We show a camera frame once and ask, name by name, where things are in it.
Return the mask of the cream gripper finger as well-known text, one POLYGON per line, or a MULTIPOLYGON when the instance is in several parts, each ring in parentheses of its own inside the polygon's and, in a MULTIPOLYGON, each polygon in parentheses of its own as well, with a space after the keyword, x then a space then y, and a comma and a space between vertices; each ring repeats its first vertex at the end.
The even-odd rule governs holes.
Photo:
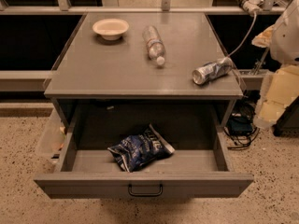
POLYGON ((253 124, 261 129, 275 125, 299 96, 299 67, 284 65, 263 78, 253 124))
POLYGON ((252 39, 251 44, 259 48, 268 48, 271 44, 273 29, 273 25, 267 27, 252 39))

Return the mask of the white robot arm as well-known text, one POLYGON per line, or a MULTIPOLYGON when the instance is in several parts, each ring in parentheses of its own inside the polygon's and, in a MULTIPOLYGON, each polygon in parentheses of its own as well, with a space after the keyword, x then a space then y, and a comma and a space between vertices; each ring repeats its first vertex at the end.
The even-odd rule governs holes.
POLYGON ((270 56, 281 64, 267 73, 260 89, 253 123, 261 129, 275 125, 286 109, 299 97, 299 0, 293 0, 276 23, 252 44, 270 48, 270 56))

